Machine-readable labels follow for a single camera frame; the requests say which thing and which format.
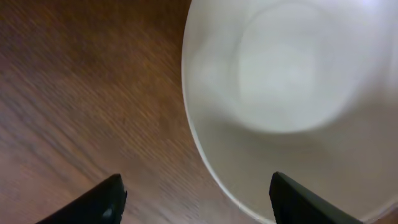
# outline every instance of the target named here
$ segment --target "brown wooden surface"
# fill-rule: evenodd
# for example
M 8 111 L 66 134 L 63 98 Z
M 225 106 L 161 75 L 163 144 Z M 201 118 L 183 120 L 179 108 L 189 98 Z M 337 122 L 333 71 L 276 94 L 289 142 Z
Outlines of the brown wooden surface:
M 255 223 L 221 193 L 188 128 L 189 4 L 0 1 L 1 223 L 39 221 L 113 173 L 129 192 L 122 223 Z

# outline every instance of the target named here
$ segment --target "blurry black object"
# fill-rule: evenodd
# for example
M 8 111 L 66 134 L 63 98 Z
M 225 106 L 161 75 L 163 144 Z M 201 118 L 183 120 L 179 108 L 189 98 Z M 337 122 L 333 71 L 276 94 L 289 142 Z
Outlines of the blurry black object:
M 269 196 L 277 224 L 361 223 L 281 172 L 272 175 Z
M 127 192 L 114 174 L 37 224 L 120 224 Z

